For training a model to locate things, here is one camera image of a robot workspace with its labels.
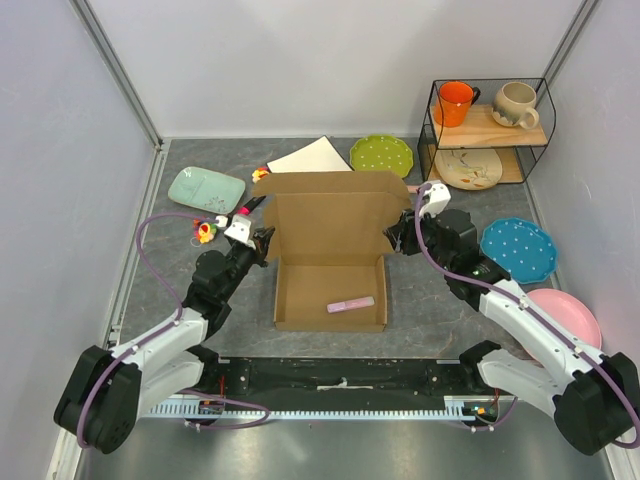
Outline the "lilac highlighter pen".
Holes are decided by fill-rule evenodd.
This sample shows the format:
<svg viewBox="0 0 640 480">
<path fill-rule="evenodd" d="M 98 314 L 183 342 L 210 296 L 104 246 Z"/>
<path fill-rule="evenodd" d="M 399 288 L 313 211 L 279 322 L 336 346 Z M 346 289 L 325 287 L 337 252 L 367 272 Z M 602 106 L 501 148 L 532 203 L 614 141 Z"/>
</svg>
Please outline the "lilac highlighter pen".
<svg viewBox="0 0 640 480">
<path fill-rule="evenodd" d="M 372 296 L 367 296 L 351 300 L 344 300 L 336 303 L 330 303 L 327 305 L 327 312 L 329 314 L 337 314 L 352 310 L 369 308 L 374 305 L 375 299 Z"/>
</svg>

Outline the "brown cardboard box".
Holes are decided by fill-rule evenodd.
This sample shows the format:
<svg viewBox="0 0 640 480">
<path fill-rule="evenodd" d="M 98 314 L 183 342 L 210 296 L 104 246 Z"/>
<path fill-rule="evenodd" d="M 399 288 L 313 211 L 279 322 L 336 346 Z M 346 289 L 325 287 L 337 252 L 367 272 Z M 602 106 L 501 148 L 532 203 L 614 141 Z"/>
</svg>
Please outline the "brown cardboard box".
<svg viewBox="0 0 640 480">
<path fill-rule="evenodd" d="M 274 325 L 280 331 L 380 333 L 387 325 L 384 231 L 410 207 L 393 172 L 272 173 L 256 183 L 274 227 Z M 369 308 L 329 314 L 327 305 L 372 296 Z"/>
</svg>

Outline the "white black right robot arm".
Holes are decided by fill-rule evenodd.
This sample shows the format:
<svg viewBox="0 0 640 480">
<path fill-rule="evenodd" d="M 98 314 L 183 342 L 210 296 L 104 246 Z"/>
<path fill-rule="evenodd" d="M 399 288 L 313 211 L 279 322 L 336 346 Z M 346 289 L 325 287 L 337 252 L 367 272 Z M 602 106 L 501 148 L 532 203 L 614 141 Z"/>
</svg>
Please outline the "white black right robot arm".
<svg viewBox="0 0 640 480">
<path fill-rule="evenodd" d="M 404 255 L 421 253 L 450 291 L 513 336 L 531 355 L 524 361 L 495 342 L 483 341 L 460 357 L 458 381 L 467 392 L 506 391 L 551 417 L 576 450 L 593 455 L 639 429 L 639 377 L 622 353 L 608 356 L 570 334 L 527 295 L 510 274 L 486 256 L 468 213 L 451 209 L 431 216 L 404 211 L 385 235 Z"/>
</svg>

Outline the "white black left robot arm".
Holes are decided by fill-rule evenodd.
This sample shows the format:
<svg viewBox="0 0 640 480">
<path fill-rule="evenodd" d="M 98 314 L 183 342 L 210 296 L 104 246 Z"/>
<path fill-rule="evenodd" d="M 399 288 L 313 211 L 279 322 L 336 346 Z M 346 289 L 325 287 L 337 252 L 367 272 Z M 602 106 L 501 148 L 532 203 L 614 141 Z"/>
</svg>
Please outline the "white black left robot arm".
<svg viewBox="0 0 640 480">
<path fill-rule="evenodd" d="M 215 389 L 220 371 L 201 345 L 224 325 L 229 301 L 251 267 L 266 266 L 274 232 L 259 228 L 246 242 L 231 240 L 227 253 L 201 253 L 186 297 L 166 320 L 112 350 L 84 350 L 54 422 L 81 447 L 108 454 L 124 443 L 142 414 L 167 397 L 189 388 Z"/>
</svg>

